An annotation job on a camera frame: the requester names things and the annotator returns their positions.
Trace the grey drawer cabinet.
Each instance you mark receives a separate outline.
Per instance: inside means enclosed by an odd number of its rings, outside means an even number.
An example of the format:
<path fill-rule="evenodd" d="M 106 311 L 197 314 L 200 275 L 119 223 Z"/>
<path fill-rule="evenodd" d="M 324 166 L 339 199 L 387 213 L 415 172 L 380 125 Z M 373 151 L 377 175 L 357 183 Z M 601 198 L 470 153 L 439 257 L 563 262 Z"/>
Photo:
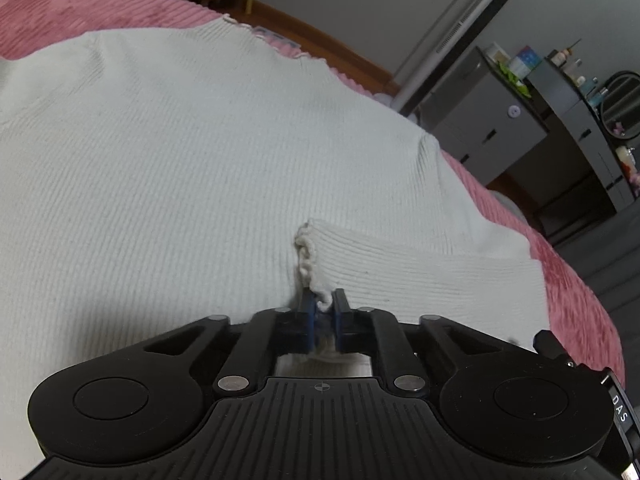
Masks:
<path fill-rule="evenodd" d="M 524 96 L 480 49 L 420 105 L 422 127 L 478 182 L 500 177 L 547 136 Z"/>

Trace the black dressing table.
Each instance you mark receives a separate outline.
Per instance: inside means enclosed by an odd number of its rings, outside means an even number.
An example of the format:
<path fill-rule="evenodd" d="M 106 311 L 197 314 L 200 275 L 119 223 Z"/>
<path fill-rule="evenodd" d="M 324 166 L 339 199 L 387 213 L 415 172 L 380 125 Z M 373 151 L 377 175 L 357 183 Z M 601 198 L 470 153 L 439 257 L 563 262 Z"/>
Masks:
<path fill-rule="evenodd" d="M 528 197 L 524 212 L 534 226 L 548 240 L 560 240 L 630 206 L 634 194 L 574 82 L 544 60 L 526 86 L 547 134 L 511 167 L 509 177 Z"/>

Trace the white ribbed knit sweater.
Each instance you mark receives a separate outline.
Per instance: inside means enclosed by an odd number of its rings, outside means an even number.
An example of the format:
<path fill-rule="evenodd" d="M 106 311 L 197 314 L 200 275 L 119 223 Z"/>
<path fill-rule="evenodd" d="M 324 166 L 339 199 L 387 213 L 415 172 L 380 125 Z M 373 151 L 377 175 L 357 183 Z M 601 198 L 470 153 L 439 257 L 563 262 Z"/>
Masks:
<path fill-rule="evenodd" d="M 522 347 L 550 325 L 527 238 L 482 216 L 434 136 L 322 61 L 216 18 L 2 62 L 3 478 L 39 462 L 43 378 L 304 286 Z"/>

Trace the pink corduroy bed blanket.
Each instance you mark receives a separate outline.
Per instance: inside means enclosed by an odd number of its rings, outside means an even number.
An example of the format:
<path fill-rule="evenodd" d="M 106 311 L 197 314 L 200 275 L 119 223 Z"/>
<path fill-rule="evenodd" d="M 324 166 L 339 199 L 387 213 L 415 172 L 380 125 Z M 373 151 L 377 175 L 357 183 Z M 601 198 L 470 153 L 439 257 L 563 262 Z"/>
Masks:
<path fill-rule="evenodd" d="M 189 28 L 215 21 L 218 12 L 183 0 L 1 0 L 1 54 L 17 60 L 85 32 L 120 28 Z M 625 375 L 623 346 L 612 318 L 594 292 L 533 228 L 518 220 L 471 176 L 447 160 L 488 220 L 526 236 L 546 283 L 551 329 L 568 353 L 595 370 Z"/>

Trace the white standing air conditioner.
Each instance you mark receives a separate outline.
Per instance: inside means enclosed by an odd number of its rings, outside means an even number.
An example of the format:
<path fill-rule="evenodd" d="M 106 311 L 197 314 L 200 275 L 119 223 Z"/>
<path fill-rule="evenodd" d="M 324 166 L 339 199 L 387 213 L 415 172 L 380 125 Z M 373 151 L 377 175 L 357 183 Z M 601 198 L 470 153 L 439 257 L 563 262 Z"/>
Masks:
<path fill-rule="evenodd" d="M 408 117 L 509 0 L 472 0 L 390 102 Z"/>

